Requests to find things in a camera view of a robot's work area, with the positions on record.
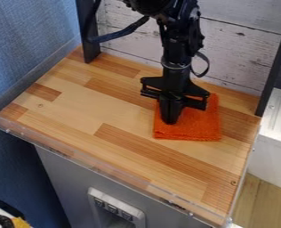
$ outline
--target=wood grain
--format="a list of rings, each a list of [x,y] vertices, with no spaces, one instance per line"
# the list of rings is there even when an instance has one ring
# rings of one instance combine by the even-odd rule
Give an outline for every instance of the wood grain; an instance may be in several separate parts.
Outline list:
[[[249,227],[281,227],[281,188],[261,182]]]
[[[38,83],[34,83],[32,86],[30,86],[26,90],[26,92],[28,94],[33,94],[34,96],[41,97],[49,102],[54,101],[61,94],[61,92],[59,91],[53,90]]]
[[[281,227],[281,188],[247,174],[232,218],[244,228]]]
[[[234,223],[244,228],[249,227],[253,216],[253,206],[258,194],[260,179],[253,175],[246,175],[245,182],[237,200],[233,213]]]
[[[108,13],[105,13],[104,19],[100,22],[100,26],[104,27],[105,32],[109,33],[125,28],[140,17],[137,12],[131,12],[120,1],[106,0],[105,2],[104,11]],[[281,9],[281,3],[277,4],[277,7],[270,0],[252,1],[251,4],[249,3],[251,6],[237,0],[221,0],[220,2],[204,0],[200,4],[203,4],[206,10],[208,5],[212,7],[207,10],[207,18],[209,18],[209,14],[218,15],[215,17],[216,20],[202,19],[201,26],[206,36],[203,52],[211,60],[211,70],[207,77],[203,77],[203,80],[259,95],[275,58],[281,35],[253,29],[253,27],[249,28],[249,26],[238,26],[235,23],[237,18],[244,17],[243,19],[247,20],[259,17],[259,19],[252,21],[256,27],[255,22],[263,23],[261,17],[266,18],[264,10],[269,12],[269,19],[273,16],[277,18],[273,21],[268,19],[269,24],[265,25],[273,26],[274,23],[281,23],[281,16],[279,16],[281,13],[276,13],[277,10]],[[252,8],[253,4],[263,7],[259,7],[261,15],[258,14],[257,9]],[[250,8],[256,11],[252,15],[247,14]],[[223,20],[224,17],[228,17],[230,20]],[[273,29],[281,30],[281,27],[277,26]],[[108,53],[161,66],[159,62],[163,51],[158,35],[158,26],[154,20],[150,20],[130,36],[112,40],[103,46]],[[205,66],[202,61],[197,61],[197,59],[194,60],[194,65],[196,69],[202,69]]]
[[[2,111],[0,111],[0,117],[9,120],[17,120],[24,113],[26,113],[27,110],[28,109],[20,106],[19,104],[10,103],[8,106],[2,109]]]
[[[140,77],[158,76],[160,69],[105,53],[87,65],[81,56],[76,49],[0,116],[24,127],[27,140],[150,195],[174,200],[220,226],[260,122],[253,115],[258,98],[197,81],[220,97],[221,140],[157,140],[152,137],[156,101],[140,96]],[[20,134],[12,124],[0,124]]]

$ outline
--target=orange towel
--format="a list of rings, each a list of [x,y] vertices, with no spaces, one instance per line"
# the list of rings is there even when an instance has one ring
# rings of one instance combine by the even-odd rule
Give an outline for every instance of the orange towel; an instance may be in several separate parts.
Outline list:
[[[218,141],[221,138],[219,99],[217,94],[208,98],[207,109],[185,108],[175,125],[167,125],[160,118],[157,102],[154,137],[159,139]]]

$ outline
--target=white wooden wall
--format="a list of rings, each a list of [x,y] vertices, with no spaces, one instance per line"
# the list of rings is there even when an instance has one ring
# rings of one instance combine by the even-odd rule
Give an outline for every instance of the white wooden wall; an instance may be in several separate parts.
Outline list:
[[[281,0],[198,0],[203,14],[205,53],[211,70],[203,80],[260,95],[281,41]],[[122,29],[141,17],[118,0],[103,0],[101,34]],[[127,37],[102,44],[118,56],[161,67],[158,26],[151,19]],[[204,66],[195,60],[195,69]]]

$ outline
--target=wooden tabletop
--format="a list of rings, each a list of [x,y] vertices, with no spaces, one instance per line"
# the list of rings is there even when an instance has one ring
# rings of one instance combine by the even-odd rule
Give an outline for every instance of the wooden tabletop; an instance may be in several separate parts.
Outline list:
[[[257,133],[258,98],[197,81],[220,97],[221,140],[157,140],[156,101],[140,96],[140,78],[160,75],[161,69],[105,53],[85,64],[77,48],[0,117],[30,129],[23,133],[30,141],[222,224]],[[20,131],[5,121],[0,125]]]

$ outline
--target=blue fabric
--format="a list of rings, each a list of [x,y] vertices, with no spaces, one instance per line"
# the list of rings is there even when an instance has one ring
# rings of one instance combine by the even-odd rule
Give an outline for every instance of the blue fabric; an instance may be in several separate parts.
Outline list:
[[[38,64],[33,74],[47,71],[78,32],[74,0],[0,0],[0,97]],[[23,212],[34,227],[68,227],[35,148],[1,131],[0,200]]]

